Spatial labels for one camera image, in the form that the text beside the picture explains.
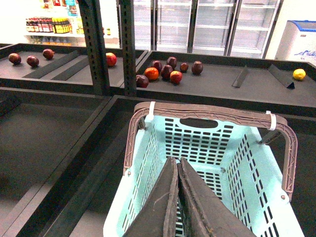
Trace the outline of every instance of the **brown basket handle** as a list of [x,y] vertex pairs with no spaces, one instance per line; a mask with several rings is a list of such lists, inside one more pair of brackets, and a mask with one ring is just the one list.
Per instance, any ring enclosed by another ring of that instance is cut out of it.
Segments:
[[[124,161],[124,174],[126,170],[132,166],[137,126],[140,119],[149,114],[150,104],[150,102],[142,102],[135,106],[134,115],[129,123]],[[154,116],[173,117],[179,119],[217,119],[220,121],[233,122],[238,125],[266,128],[269,130],[272,124],[272,116],[269,114],[247,112],[209,105],[156,102],[153,109],[153,114]],[[276,116],[275,125],[275,131],[280,132],[286,140],[282,189],[288,194],[291,201],[295,179],[297,137],[294,131],[287,125],[286,119]]]

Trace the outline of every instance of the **dark red apple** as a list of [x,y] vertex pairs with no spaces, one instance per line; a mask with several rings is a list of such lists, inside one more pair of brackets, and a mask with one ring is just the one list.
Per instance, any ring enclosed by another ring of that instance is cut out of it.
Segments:
[[29,56],[26,59],[27,64],[29,64],[32,68],[37,67],[40,64],[40,61],[35,56]]
[[160,73],[162,79],[169,80],[170,79],[170,74],[172,73],[172,71],[173,71],[172,66],[164,65],[162,67],[162,70],[161,70],[161,73]]
[[200,75],[202,71],[203,71],[203,63],[201,63],[200,61],[195,61],[192,65],[192,73],[194,75]]
[[156,60],[156,61],[153,61],[152,67],[156,68],[158,70],[158,72],[160,73],[161,69],[162,69],[162,64],[159,60]]
[[180,81],[182,80],[182,73],[181,72],[178,72],[178,71],[173,71],[171,74],[170,74],[170,80],[172,83],[174,84],[179,84]]
[[55,52],[49,48],[44,49],[43,51],[43,56],[44,58],[46,58],[47,60],[52,60],[54,57]]
[[180,72],[186,73],[188,68],[189,68],[189,65],[187,63],[182,63],[180,66]]
[[9,55],[9,61],[14,65],[19,65],[22,61],[21,56],[17,53],[12,53]]
[[136,86],[141,88],[147,88],[149,80],[145,75],[136,75]]
[[169,57],[167,60],[167,65],[172,66],[172,69],[175,69],[177,67],[177,59],[175,57]]

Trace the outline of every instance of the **yellow lemon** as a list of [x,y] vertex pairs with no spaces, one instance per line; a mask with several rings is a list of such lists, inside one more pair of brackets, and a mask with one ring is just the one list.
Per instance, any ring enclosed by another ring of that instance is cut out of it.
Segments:
[[303,80],[305,76],[306,76],[306,73],[303,69],[296,69],[293,72],[293,77],[296,80]]

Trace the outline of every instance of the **black metal post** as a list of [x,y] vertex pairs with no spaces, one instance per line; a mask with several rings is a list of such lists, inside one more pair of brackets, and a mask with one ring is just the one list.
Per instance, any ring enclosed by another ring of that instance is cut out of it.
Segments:
[[126,96],[136,96],[136,62],[134,34],[134,2],[119,0],[122,22],[124,89]]
[[78,0],[94,92],[110,95],[110,81],[99,0]]
[[274,33],[274,31],[275,31],[275,28],[276,28],[277,19],[278,19],[278,16],[279,16],[279,14],[280,14],[282,5],[283,5],[283,0],[280,1],[279,5],[278,5],[278,8],[277,8],[277,10],[276,10],[276,16],[275,16],[275,18],[273,19],[273,23],[272,23],[272,26],[271,26],[271,30],[270,30],[270,33],[269,33],[269,35],[268,35],[267,44],[266,44],[266,47],[265,47],[264,52],[263,52],[263,55],[262,55],[262,58],[263,58],[263,59],[265,59],[266,56],[267,56],[268,49],[269,49],[269,46],[270,46],[270,43],[271,43],[271,39],[272,39],[273,33]]
[[230,56],[232,52],[241,4],[242,4],[242,0],[236,0],[236,2],[234,3],[234,7],[235,7],[235,9],[233,10],[234,15],[232,17],[232,22],[230,25],[230,32],[229,32],[228,40],[226,42],[224,56]]
[[198,0],[192,0],[191,16],[190,16],[190,24],[189,24],[189,36],[188,36],[188,49],[187,49],[188,53],[192,53],[193,51],[197,13],[198,13]]
[[157,50],[158,0],[151,1],[151,50]]

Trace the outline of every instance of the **light blue shopping basket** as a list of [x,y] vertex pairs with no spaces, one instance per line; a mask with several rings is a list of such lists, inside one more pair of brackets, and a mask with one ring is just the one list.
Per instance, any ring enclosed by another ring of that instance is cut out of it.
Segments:
[[[192,120],[193,126],[188,126],[185,118],[204,119],[204,123],[211,119],[216,127],[194,127]],[[263,140],[258,127],[271,130]],[[266,145],[280,134],[286,139],[283,175]],[[296,154],[297,138],[279,116],[215,106],[140,103],[130,122],[124,174],[104,224],[104,237],[124,234],[169,156],[185,157],[256,236],[302,237],[290,205]],[[184,237],[180,209],[177,216],[176,236]]]

